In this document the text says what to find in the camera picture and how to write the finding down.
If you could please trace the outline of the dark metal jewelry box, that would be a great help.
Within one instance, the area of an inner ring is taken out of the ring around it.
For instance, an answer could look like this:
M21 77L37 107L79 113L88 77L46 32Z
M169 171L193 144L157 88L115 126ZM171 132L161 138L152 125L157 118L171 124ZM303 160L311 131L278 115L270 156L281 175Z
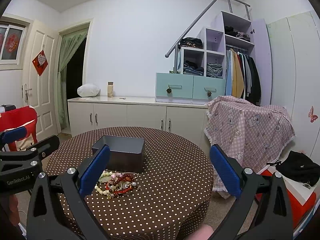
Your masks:
M119 172L143 172L145 148L143 138L104 135L93 144L92 152L97 152L104 145L107 145L111 152L106 169Z

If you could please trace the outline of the red cat chair cover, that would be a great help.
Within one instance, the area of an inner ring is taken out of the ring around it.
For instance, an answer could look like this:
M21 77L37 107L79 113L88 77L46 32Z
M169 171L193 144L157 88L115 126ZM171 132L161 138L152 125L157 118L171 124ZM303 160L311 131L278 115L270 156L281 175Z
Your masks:
M37 143L37 112L32 106L24 106L1 113L1 132L25 127L27 134L8 144L10 151L23 151Z

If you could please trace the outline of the red white storage box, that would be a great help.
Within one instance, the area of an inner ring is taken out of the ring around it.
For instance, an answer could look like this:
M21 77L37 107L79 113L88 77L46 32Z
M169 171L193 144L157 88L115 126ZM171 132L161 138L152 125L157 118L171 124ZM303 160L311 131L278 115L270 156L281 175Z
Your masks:
M283 176L287 189L291 210L293 228L295 229L305 218L307 213L314 207L317 199L315 189L317 185L311 187L309 184L303 184Z

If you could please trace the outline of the white low sideboard cabinet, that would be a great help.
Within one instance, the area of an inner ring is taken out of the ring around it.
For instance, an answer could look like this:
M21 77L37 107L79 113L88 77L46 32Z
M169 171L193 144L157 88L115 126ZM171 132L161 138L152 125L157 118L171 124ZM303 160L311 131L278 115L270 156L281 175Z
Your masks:
M68 100L71 135L94 129L135 126L160 129L206 144L206 107L186 103L157 102L154 98L96 96Z

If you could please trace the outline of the black bag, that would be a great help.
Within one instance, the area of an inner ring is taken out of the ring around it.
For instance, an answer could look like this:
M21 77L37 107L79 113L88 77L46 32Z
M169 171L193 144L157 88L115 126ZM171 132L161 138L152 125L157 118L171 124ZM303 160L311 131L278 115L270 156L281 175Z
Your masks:
M314 163L307 155L290 151L284 161L277 160L267 165L275 167L286 178L293 181L315 186L319 181L320 166Z

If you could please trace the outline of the white panel door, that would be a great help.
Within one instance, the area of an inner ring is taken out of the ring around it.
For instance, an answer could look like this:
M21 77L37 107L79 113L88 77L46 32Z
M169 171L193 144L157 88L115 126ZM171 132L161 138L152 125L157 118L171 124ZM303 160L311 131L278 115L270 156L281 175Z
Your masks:
M24 105L35 108L37 112L36 137L45 139L57 134L54 104L54 67L59 34L44 23L35 20L30 28L30 35L23 59L22 90ZM40 51L48 60L48 66L38 76L32 60Z

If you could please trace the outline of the white plastic bag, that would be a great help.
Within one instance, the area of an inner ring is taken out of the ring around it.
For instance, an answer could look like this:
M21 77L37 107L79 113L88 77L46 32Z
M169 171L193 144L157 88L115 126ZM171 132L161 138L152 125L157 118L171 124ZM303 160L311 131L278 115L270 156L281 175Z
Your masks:
M94 84L87 83L77 89L78 96L82 98L95 97L100 93L100 88Z

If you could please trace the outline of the pink bear patterned cloth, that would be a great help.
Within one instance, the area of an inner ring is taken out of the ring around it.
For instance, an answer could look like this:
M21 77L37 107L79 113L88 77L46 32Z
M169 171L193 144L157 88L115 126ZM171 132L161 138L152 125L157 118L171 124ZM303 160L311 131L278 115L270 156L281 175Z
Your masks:
M245 99L218 96L207 107L204 133L210 144L219 145L228 157L257 174L276 161L296 135L281 106L256 106Z

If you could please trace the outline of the red diamond door decoration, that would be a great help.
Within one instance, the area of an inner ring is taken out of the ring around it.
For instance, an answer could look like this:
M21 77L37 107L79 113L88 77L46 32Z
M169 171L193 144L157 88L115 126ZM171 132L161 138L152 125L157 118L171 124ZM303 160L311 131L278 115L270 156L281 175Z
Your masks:
M38 53L38 55L32 60L32 63L33 63L33 66L35 67L35 70L38 76L41 76L44 70L48 66L48 60L44 53L44 50Z

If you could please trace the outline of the brown polka dot tablecloth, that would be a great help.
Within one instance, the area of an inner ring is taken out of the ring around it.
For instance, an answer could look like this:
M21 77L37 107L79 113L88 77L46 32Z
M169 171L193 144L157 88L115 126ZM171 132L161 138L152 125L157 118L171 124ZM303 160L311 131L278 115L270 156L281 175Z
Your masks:
M144 127L108 127L76 135L49 158L46 172L79 166L102 136L142 138L138 189L108 199L93 191L85 202L112 239L184 239L203 223L213 187L213 167L202 150L179 135Z

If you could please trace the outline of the beige jar with lid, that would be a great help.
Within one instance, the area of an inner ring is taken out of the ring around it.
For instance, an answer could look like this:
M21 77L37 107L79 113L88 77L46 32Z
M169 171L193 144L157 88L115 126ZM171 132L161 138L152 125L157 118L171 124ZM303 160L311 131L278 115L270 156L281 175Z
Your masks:
M108 83L107 83L107 97L108 98L113 97L113 88L114 88L114 82L108 81Z

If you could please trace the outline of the window with red paper cuts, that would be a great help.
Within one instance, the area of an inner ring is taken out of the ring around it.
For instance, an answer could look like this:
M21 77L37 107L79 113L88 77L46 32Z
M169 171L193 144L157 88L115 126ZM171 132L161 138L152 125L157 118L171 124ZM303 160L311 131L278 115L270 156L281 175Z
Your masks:
M23 50L25 26L1 21L1 65L18 65Z

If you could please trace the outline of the hanging clothes row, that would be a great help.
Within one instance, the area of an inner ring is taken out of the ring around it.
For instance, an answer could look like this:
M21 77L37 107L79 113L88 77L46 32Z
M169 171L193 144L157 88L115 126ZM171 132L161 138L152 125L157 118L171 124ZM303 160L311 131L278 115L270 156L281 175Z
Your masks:
M225 95L231 95L259 105L261 85L257 67L252 57L234 51L226 51Z

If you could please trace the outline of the teal two drawer unit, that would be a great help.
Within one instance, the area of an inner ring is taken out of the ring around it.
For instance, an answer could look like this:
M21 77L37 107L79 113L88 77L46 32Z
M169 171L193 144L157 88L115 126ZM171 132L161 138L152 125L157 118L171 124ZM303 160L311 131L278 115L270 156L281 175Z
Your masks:
M157 102L204 105L225 94L224 79L213 77L156 74L155 99Z

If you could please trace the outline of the white wardrobe door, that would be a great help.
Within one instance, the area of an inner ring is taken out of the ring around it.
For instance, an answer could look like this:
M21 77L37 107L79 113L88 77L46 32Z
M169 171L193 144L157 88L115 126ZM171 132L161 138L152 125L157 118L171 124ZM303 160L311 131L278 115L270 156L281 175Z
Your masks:
M319 159L319 18L314 11L267 25L272 54L273 105L289 113L295 138L289 145ZM311 106L318 119L311 123Z

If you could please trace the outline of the lilac stair shelf unit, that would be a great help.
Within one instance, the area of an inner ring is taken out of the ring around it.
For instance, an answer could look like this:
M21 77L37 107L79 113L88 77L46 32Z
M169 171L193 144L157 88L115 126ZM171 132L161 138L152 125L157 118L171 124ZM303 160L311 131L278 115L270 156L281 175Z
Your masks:
M229 49L253 58L259 74L261 98L259 106L269 105L272 94L272 57L265 20L248 20L230 12L217 14L210 27L203 27L197 38L203 48L182 47L178 53L178 71L183 74L183 63L187 60L204 68L201 78L193 83L193 104L205 104L219 95L224 95L222 81L226 81L227 55ZM221 64L221 79L207 76L207 64Z

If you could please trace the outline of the pink butterfly wall sticker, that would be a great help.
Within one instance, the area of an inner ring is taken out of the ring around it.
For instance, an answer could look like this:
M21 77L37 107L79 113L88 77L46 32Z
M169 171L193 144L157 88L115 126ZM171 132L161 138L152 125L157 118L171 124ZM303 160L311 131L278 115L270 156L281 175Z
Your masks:
M314 107L311 106L310 111L308 113L308 117L310 119L310 122L313 123L318 119L318 116L314 114Z

